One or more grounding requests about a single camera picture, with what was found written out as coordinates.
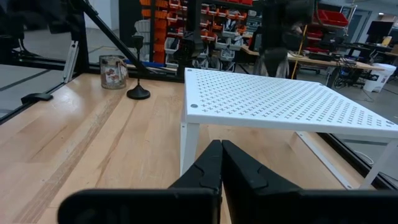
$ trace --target wooden tabletop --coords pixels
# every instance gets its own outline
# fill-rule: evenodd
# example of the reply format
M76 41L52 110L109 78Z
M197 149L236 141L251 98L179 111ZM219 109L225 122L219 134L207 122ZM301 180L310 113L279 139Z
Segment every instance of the wooden tabletop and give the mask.
M249 50L249 47L247 45L242 46L242 50L244 52L246 52L249 55L255 55L255 56L259 56L258 52L253 52L251 50ZM326 61L321 61L321 60L313 60L313 59L309 59L308 57L294 57L291 54L287 54L287 59L290 61L298 61L298 62L302 62L302 63L310 63L310 64L314 64L314 65L324 65L324 66L332 66L332 67L337 67L338 64L336 62L326 62ZM365 69L365 70L376 70L376 71L384 71L383 68L379 68L379 67L375 67L375 66L371 66L362 62L356 62L356 68L359 69Z
M183 84L142 80L152 96L105 90L82 74L0 126L0 223L56 223L57 208L90 188L167 188L178 179ZM353 187L363 178L317 134L308 133ZM342 185L293 131L203 125L197 155L230 139L305 189ZM221 223L229 223L223 204Z

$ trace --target orange storage bin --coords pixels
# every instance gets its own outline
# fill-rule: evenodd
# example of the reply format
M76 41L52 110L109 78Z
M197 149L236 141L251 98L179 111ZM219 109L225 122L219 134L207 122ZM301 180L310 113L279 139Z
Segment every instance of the orange storage bin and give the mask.
M143 6L150 6L150 4L151 4L150 0L139 0L139 2ZM155 5L157 7L166 7L167 8L169 6L169 3L167 1L164 1L164 0L156 0Z
M165 12L165 11L155 11L155 18L166 19L166 17L167 17L167 12Z
M213 21L213 29L214 30L221 30L222 28L223 28L222 24L218 24L218 23Z
M164 63L164 53L162 52L156 52L154 54L154 62L157 63Z
M157 41L156 44L154 44L154 50L156 52L164 52L164 42Z
M201 27L207 27L209 25L209 21L201 21L200 26Z
M156 19L155 20L155 29L166 29L167 28L167 21L163 19Z
M170 22L176 22L178 19L178 15L174 12L167 13L167 20Z
M155 30L155 39L159 42L166 41L166 30Z
M226 17L228 16L229 11L227 9L219 9L218 10L218 16L220 17Z
M173 8L173 9L181 8L180 0L169 0L169 5L170 5L170 8Z
M169 3L164 0L156 0L156 6L157 7L165 7L167 8L169 6Z
M143 16L150 17L150 9L143 9L141 13ZM166 19L166 17L167 17L166 11L159 11L159 10L155 11L155 18Z
M201 6L201 13L202 14L207 14L207 12L209 11L209 7L208 6Z
M211 16L217 16L218 12L220 11L220 9L216 9L216 11L211 11L209 9L209 11L207 12L207 14L211 15Z
M143 6L150 6L150 0L139 0L139 2Z
M142 16L150 17L150 9L143 9L141 13Z

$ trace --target white pegboard shelf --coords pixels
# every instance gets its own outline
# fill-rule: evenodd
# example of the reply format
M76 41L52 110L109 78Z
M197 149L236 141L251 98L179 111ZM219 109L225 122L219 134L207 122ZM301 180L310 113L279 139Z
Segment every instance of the white pegboard shelf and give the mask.
M185 69L187 121L397 138L398 125L326 86Z

